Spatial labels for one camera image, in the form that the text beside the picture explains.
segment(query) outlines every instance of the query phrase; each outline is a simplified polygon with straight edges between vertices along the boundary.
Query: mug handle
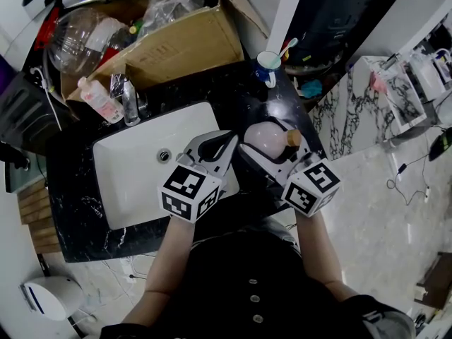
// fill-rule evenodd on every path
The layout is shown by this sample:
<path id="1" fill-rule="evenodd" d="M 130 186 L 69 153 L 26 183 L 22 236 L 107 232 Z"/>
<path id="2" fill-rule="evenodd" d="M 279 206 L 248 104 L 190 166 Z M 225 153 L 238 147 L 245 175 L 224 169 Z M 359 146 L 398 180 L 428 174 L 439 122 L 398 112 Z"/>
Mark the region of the mug handle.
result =
<path id="1" fill-rule="evenodd" d="M 274 71 L 271 71 L 271 72 L 268 74 L 268 77 L 270 78 L 270 80 L 269 80 L 269 81 L 266 81 L 267 87 L 269 87 L 269 88 L 274 88 L 274 87 L 276 86 L 275 72 L 274 72 Z"/>

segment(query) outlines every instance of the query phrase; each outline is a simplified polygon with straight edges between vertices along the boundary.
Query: tile floor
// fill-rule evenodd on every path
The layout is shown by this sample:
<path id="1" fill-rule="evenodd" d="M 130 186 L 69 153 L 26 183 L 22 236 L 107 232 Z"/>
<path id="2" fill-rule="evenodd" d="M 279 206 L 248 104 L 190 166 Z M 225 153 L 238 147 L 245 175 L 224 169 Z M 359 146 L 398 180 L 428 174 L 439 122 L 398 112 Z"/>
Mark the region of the tile floor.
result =
<path id="1" fill-rule="evenodd" d="M 452 149 L 433 162 L 425 163 L 424 176 L 431 193 L 425 202 L 417 194 L 409 206 L 386 181 L 396 175 L 396 167 L 427 153 L 440 130 L 401 145 L 393 153 L 374 146 L 333 162 L 343 179 L 335 198 L 323 209 L 328 232 L 338 252 L 343 279 L 354 290 L 373 295 L 404 312 L 416 316 L 422 306 L 415 304 L 415 283 L 436 256 L 452 251 Z M 398 178 L 398 188 L 407 198 L 424 191 L 424 160 L 410 165 Z M 284 225 L 295 222 L 293 211 L 275 217 Z M 128 282 L 124 268 L 147 273 L 150 256 L 135 256 L 105 262 L 65 263 L 61 254 L 45 256 L 52 274 L 75 279 L 86 295 L 83 311 L 93 313 L 97 323 L 89 323 L 81 311 L 74 315 L 86 333 L 98 334 L 101 327 L 119 323 L 140 298 L 144 280 Z"/>

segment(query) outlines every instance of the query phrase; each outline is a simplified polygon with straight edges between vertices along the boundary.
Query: person's left arm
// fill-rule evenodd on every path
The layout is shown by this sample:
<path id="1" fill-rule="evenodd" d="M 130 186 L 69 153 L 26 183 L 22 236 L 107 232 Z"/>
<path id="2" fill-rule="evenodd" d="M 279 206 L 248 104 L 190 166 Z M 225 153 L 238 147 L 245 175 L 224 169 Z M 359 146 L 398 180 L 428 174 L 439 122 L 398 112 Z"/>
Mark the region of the person's left arm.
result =
<path id="1" fill-rule="evenodd" d="M 171 217 L 165 238 L 149 269 L 145 292 L 123 323 L 153 325 L 184 277 L 195 225 Z"/>

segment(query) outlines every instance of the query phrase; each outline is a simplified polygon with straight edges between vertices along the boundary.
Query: wooden floor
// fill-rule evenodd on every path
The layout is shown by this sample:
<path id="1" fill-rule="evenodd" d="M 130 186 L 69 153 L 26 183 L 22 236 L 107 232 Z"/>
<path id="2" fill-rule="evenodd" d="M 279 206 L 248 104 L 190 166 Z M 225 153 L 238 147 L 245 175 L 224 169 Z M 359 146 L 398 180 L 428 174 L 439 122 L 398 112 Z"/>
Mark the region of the wooden floor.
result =
<path id="1" fill-rule="evenodd" d="M 36 254 L 61 251 L 57 231 L 50 210 L 49 192 L 45 180 L 19 192 L 17 195 L 20 221 L 28 225 Z"/>

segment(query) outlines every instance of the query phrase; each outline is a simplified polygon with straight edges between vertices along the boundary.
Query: plastic bag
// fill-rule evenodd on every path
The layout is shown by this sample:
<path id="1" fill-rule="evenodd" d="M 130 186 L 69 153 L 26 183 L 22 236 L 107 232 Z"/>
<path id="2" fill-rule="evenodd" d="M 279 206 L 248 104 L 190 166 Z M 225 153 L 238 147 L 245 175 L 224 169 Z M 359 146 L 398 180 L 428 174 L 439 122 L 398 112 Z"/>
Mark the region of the plastic bag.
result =
<path id="1" fill-rule="evenodd" d="M 143 26 L 138 32 L 138 39 L 202 8 L 203 4 L 203 0 L 149 0 L 143 17 Z"/>

